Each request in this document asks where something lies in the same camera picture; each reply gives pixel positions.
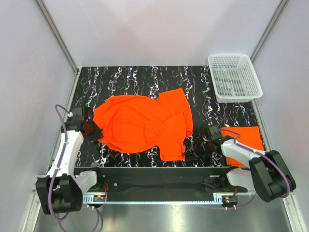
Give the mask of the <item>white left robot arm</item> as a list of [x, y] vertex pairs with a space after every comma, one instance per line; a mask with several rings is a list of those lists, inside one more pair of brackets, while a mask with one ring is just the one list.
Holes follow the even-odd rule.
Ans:
[[61, 122], [61, 141], [50, 170], [36, 182], [36, 191], [46, 215], [76, 212], [89, 190], [100, 191], [104, 179], [97, 168], [74, 175], [75, 162], [83, 142], [98, 145], [102, 129], [87, 106], [75, 106]]

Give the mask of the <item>folded orange t-shirt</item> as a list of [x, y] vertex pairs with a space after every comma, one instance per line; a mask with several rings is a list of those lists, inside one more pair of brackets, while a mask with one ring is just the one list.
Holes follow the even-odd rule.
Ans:
[[261, 134], [258, 126], [253, 127], [222, 127], [222, 136], [237, 137], [239, 134], [240, 138], [238, 142], [250, 146], [254, 149], [264, 150], [263, 143], [261, 140]]

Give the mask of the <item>orange t-shirt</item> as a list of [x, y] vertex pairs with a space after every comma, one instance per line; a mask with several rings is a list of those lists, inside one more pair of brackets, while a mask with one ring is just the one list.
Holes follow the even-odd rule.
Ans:
[[102, 129], [98, 141], [111, 150], [140, 153], [159, 147], [162, 161], [184, 160], [184, 141], [193, 134], [193, 117], [183, 89], [161, 92], [159, 98], [112, 96], [94, 110]]
[[263, 143], [261, 140], [261, 134], [258, 126], [253, 127], [222, 127], [222, 136], [237, 137], [239, 134], [240, 138], [238, 142], [250, 146], [254, 149], [264, 150]]

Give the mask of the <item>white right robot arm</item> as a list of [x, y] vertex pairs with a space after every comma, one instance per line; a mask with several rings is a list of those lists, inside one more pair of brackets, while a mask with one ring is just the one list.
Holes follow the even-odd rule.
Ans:
[[286, 198], [296, 189], [296, 182], [281, 154], [276, 150], [263, 151], [240, 142], [241, 134], [231, 128], [208, 126], [203, 139], [196, 138], [182, 156], [186, 161], [199, 160], [207, 151], [232, 158], [244, 169], [234, 167], [219, 179], [223, 191], [243, 187], [255, 191], [264, 201]]

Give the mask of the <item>white plastic mesh basket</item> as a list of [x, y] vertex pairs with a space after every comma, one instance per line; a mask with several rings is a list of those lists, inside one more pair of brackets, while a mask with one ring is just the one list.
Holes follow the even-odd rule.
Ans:
[[218, 103], [250, 102], [263, 96], [246, 54], [212, 54], [208, 56], [208, 65]]

